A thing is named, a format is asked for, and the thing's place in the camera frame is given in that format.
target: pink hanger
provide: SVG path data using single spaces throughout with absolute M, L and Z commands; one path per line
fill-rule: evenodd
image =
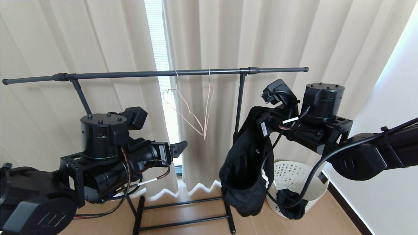
M 164 101 L 168 104 L 168 102 L 167 102 L 167 100 L 165 99 L 165 97 L 164 97 L 164 93 L 167 93 L 168 94 L 168 91 L 170 91 L 170 90 L 172 90 L 172 91 L 177 91 L 177 93 L 180 95 L 180 97 L 182 98 L 182 100 L 184 101 L 184 103 L 186 104 L 186 106 L 187 106 L 187 109 L 189 110 L 189 113 L 190 114 L 192 114 L 193 115 L 193 117 L 194 117 L 194 119 L 196 119 L 196 121 L 197 121 L 197 123 L 199 124 L 199 126 L 200 126 L 200 128 L 201 128 L 201 132 L 200 131 L 198 131 L 179 111 L 177 111 L 175 108 L 173 108 L 197 133 L 199 133 L 201 136 L 203 136 L 203 139 L 205 140 L 206 139 L 206 133 L 207 133 L 207 126 L 208 126 L 208 123 L 209 123 L 209 114 L 210 114 L 210 109 L 211 109 L 211 107 L 212 107 L 212 100 L 213 100 L 213 94 L 214 94 L 214 92 L 215 92 L 215 90 L 212 88 L 212 84 L 211 84 L 211 82 L 210 82 L 210 69 L 209 69 L 209 91 L 208 91 L 208 98 L 207 98 L 207 101 L 206 101 L 206 110 L 205 110 L 205 120 L 204 120 L 204 124 L 203 124 L 203 126 L 202 126 L 202 123 L 199 121 L 199 119 L 197 119 L 197 117 L 196 117 L 196 115 L 194 115 L 192 112 L 191 112 L 191 110 L 190 110 L 190 107 L 189 107 L 189 105 L 187 104 L 187 101 L 186 101 L 186 99 L 184 99 L 184 97 L 183 97 L 183 95 L 181 95 L 181 93 L 180 93 L 180 91 L 178 90 L 178 87 L 177 87 L 177 82 L 176 82 L 176 88 L 175 89 L 168 89 L 168 90 L 166 90 L 166 91 L 163 91 L 163 99 L 164 99 Z

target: label on robot arm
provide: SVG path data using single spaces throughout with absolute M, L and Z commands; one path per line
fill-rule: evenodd
M 163 161 L 167 161 L 167 157 L 166 157 L 166 149 L 164 148 L 163 145 L 160 145 L 160 155 L 161 155 L 161 160 Z
M 261 129 L 263 130 L 264 137 L 267 136 L 267 128 L 265 127 L 265 123 L 261 123 Z

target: curtain fold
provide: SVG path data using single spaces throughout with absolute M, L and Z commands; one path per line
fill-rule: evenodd
M 267 106 L 262 90 L 282 78 L 299 99 L 315 82 L 346 87 L 339 115 L 354 119 L 389 59 L 416 0 L 380 1 L 181 1 L 165 0 L 174 69 L 308 66 L 308 73 L 249 75 L 240 124 L 253 106 Z M 188 190 L 210 187 L 232 146 L 237 110 L 237 75 L 210 76 L 215 88 L 206 140 L 182 119 L 181 139 Z M 196 116 L 204 118 L 208 76 L 174 77 Z M 183 114 L 186 107 L 178 102 Z M 274 141 L 277 135 L 272 134 Z M 275 159 L 315 164 L 319 156 L 281 140 Z
M 143 1 L 1 1 L 0 12 L 1 79 L 155 70 Z M 168 141 L 156 77 L 80 84 L 93 113 L 141 106 L 148 112 L 144 128 L 130 135 Z M 56 170 L 59 157 L 81 151 L 84 115 L 69 82 L 1 86 L 1 161 Z M 153 168 L 144 180 L 164 172 Z M 176 176 L 146 187 L 150 196 L 164 188 L 177 192 Z

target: white wall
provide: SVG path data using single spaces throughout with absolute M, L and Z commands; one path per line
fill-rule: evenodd
M 418 7 L 365 106 L 351 135 L 378 133 L 418 117 Z M 341 177 L 330 164 L 332 183 L 373 233 L 418 234 L 418 166 L 384 171 L 368 181 Z

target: wooden floor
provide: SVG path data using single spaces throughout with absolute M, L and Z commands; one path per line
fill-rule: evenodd
M 183 182 L 179 181 L 179 192 L 173 195 L 164 192 L 156 197 L 148 198 L 145 206 L 166 203 L 182 202 L 187 200 L 204 199 L 221 196 L 220 184 L 215 182 L 210 189 L 196 187 L 189 195 Z M 138 205 L 139 195 L 133 198 L 135 206 Z M 99 213 L 110 210 L 117 202 L 106 202 L 103 205 L 87 204 L 78 210 L 78 213 Z M 300 235 L 300 234 L 360 234 L 343 209 L 327 192 L 301 220 L 288 220 L 275 214 L 267 202 L 260 214 L 251 217 L 241 217 L 231 207 L 237 229 L 237 235 Z M 195 220 L 205 217 L 225 215 L 223 202 L 220 200 L 202 202 L 198 204 L 181 205 L 146 210 L 143 213 L 142 227 L 165 223 Z M 127 202 L 111 215 L 89 220 L 73 221 L 61 235 L 103 235 L 103 234 L 132 234 L 134 217 Z M 215 234 L 227 235 L 229 227 L 226 219 L 201 222 L 190 225 L 155 229 L 140 232 L 143 235 L 184 235 L 184 234 Z

